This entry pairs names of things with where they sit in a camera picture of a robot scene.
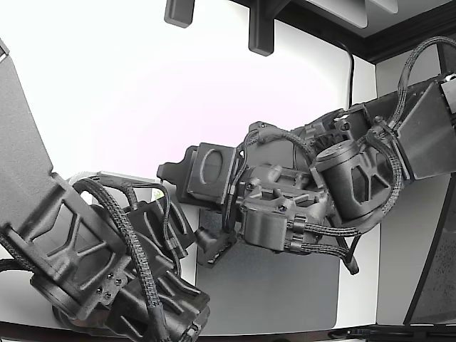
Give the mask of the padded gripper finger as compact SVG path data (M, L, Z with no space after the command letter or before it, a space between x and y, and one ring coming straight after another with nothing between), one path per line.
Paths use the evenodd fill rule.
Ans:
M177 192L182 191L188 181L194 152L195 147L190 146L180 162L166 162L159 165L158 178L174 185Z

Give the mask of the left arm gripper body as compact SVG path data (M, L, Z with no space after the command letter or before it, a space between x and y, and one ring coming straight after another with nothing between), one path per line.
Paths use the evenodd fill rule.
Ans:
M182 249L187 250L195 243L195 234L180 206L175 195L170 195L171 207L168 224L173 229L176 239ZM164 213L165 199L162 197L153 202L141 201L135 211L128 213L128 218L133 228L154 242L168 257L171 257L169 248L166 246L162 228L162 216ZM187 256L186 252L175 250L180 259Z

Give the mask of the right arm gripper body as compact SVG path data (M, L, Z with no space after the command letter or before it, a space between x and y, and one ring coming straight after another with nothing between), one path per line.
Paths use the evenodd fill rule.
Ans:
M178 187L181 203L221 211L240 161L235 147L202 142L187 148Z

